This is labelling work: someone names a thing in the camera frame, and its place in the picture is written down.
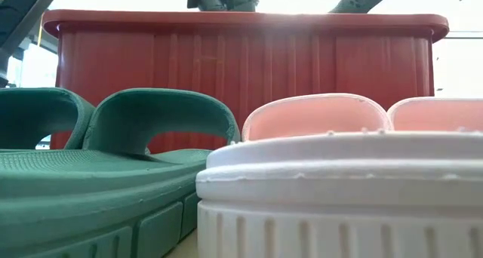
red plastic crate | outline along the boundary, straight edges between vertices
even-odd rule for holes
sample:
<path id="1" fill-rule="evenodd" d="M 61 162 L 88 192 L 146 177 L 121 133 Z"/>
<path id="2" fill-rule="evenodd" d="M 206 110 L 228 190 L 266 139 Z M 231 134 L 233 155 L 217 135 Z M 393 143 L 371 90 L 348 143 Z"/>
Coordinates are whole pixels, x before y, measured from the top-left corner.
<path id="1" fill-rule="evenodd" d="M 432 96 L 432 43 L 448 33 L 437 15 L 279 15 L 223 12 L 49 11 L 59 38 L 57 86 L 93 104 L 125 88 L 178 88 L 223 101 L 241 126 L 272 100 L 361 94 L 389 108 Z M 57 135 L 61 147 L 66 135 Z M 154 152 L 222 146 L 166 134 Z"/>

green slipper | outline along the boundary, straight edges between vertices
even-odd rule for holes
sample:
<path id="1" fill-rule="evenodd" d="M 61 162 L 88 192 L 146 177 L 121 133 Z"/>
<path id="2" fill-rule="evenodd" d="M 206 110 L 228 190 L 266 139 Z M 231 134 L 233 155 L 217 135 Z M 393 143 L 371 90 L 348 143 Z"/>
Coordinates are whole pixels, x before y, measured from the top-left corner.
<path id="1" fill-rule="evenodd" d="M 65 149 L 80 149 L 94 107 L 62 88 L 0 89 L 0 152 L 35 149 L 49 134 L 72 131 Z"/>
<path id="2" fill-rule="evenodd" d="M 212 97 L 131 89 L 97 107 L 83 150 L 0 154 L 0 256 L 165 255 L 196 226 L 195 175 L 207 155 L 146 155 L 166 131 L 240 138 L 233 114 Z"/>

